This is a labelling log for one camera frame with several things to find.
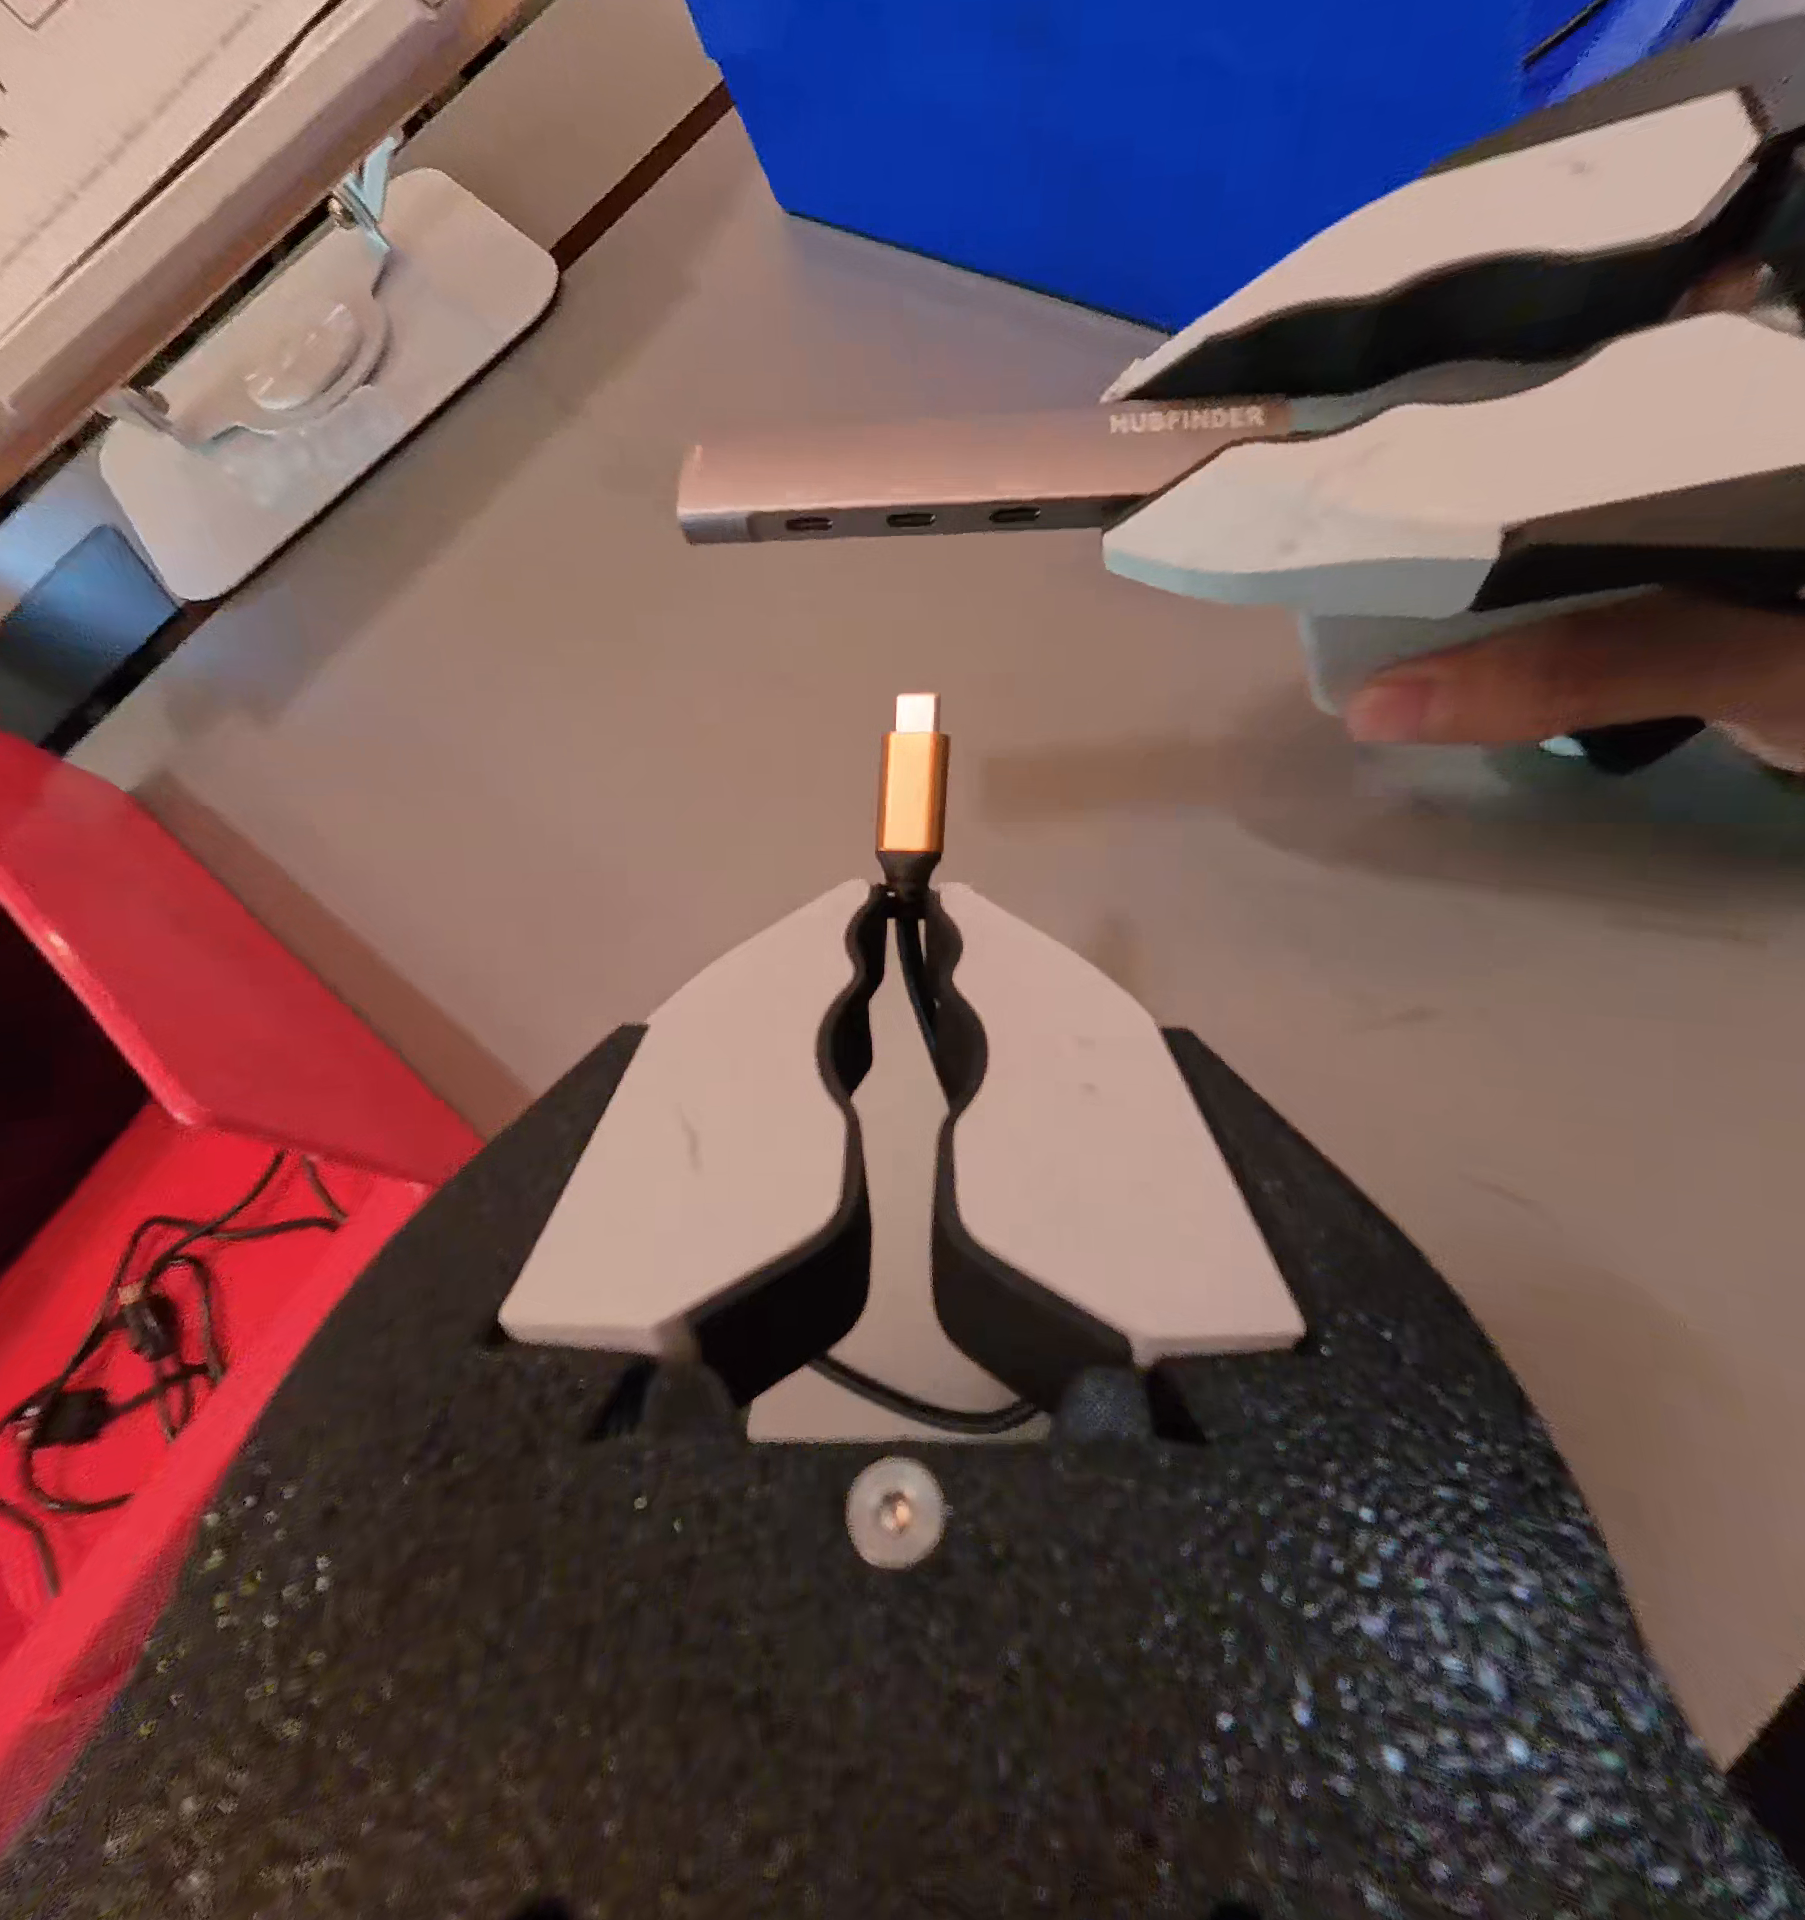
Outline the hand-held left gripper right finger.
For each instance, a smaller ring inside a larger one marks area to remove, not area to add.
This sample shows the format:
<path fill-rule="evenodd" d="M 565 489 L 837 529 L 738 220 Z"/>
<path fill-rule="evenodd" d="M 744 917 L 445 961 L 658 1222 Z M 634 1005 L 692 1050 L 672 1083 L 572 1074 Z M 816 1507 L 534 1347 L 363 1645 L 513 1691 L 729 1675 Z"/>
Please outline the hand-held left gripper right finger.
<path fill-rule="evenodd" d="M 925 916 L 938 996 L 941 1331 L 1055 1410 L 1083 1373 L 1290 1352 L 1306 1319 L 1169 1033 L 963 882 Z"/>

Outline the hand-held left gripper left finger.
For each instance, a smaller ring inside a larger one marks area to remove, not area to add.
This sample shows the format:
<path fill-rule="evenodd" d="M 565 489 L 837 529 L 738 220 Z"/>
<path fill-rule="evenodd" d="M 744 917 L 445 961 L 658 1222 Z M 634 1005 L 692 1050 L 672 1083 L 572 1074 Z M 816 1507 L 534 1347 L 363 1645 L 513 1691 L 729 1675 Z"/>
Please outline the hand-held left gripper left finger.
<path fill-rule="evenodd" d="M 856 1328 L 870 1211 L 855 1092 L 885 899 L 841 882 L 641 1030 L 498 1309 L 513 1341 L 698 1363 L 751 1405 Z"/>

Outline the white instruction sheet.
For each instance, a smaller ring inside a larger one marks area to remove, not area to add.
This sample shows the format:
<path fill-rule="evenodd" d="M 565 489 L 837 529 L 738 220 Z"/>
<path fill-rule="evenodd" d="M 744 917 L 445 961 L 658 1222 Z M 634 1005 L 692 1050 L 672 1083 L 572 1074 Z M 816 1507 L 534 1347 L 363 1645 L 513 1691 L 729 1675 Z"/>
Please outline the white instruction sheet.
<path fill-rule="evenodd" d="M 0 338 L 326 10 L 0 4 Z"/>

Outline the blue plastic bin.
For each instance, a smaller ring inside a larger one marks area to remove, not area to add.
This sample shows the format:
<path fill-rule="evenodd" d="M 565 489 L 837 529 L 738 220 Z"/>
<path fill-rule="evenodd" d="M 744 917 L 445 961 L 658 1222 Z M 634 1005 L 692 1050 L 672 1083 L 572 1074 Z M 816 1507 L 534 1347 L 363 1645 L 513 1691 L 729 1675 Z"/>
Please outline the blue plastic bin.
<path fill-rule="evenodd" d="M 1725 2 L 690 2 L 778 204 L 1173 333 Z"/>

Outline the grey usb hub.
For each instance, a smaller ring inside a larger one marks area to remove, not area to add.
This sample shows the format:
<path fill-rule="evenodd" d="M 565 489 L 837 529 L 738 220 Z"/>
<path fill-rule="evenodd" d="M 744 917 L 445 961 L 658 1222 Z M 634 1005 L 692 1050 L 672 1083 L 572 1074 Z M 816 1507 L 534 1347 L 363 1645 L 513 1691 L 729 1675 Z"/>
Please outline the grey usb hub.
<path fill-rule="evenodd" d="M 1224 447 L 1294 428 L 1275 397 L 774 428 L 694 446 L 676 515 L 692 546 L 1100 535 Z"/>

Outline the red plastic bin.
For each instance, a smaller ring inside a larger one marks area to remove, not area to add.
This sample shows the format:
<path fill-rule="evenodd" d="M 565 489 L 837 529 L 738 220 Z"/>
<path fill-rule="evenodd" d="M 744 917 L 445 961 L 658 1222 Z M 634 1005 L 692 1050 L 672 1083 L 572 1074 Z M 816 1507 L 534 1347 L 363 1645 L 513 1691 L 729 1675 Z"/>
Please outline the red plastic bin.
<path fill-rule="evenodd" d="M 275 1388 L 477 1144 L 139 802 L 0 732 L 0 1860 Z"/>

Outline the dark flat object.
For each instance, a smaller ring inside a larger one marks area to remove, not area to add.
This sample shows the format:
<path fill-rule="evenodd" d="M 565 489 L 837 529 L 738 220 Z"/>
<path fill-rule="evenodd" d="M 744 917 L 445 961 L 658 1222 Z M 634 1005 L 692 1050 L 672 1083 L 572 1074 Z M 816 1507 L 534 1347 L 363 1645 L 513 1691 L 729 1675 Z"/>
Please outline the dark flat object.
<path fill-rule="evenodd" d="M 119 529 L 88 532 L 0 619 L 0 732 L 65 753 L 178 612 Z"/>

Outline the document holder stand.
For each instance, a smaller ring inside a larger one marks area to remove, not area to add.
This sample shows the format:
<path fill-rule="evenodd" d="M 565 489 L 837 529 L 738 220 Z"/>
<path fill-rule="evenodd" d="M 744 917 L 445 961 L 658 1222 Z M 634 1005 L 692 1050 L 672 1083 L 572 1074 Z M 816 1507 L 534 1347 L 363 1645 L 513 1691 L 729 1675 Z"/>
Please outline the document holder stand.
<path fill-rule="evenodd" d="M 103 422 L 102 483 L 183 604 L 253 578 L 553 304 L 544 245 L 394 171 L 521 4 L 326 6 L 0 338 L 0 495 Z"/>

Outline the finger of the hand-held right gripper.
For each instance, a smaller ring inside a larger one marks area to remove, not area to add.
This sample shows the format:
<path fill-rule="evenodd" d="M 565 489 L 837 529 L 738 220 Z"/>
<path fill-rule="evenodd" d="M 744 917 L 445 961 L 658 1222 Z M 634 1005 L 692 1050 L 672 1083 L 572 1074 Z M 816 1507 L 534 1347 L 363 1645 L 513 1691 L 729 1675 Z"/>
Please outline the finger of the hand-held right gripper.
<path fill-rule="evenodd" d="M 1599 341 L 1673 295 L 1766 133 L 1723 90 L 1415 179 L 1130 361 L 1105 399 L 1350 395 Z"/>
<path fill-rule="evenodd" d="M 1292 612 L 1325 712 L 1386 665 L 1650 591 L 1805 612 L 1805 333 L 1703 313 L 1537 386 L 1228 446 L 1102 558 Z"/>

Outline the person's right hand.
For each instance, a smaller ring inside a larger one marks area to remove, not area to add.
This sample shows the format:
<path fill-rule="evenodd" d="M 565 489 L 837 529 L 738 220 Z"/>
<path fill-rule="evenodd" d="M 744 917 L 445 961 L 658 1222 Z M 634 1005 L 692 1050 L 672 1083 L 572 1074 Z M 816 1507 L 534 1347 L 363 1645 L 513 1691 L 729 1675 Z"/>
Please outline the person's right hand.
<path fill-rule="evenodd" d="M 1513 747 L 1695 718 L 1805 779 L 1805 613 L 1657 596 L 1390 665 L 1343 705 L 1373 744 Z"/>

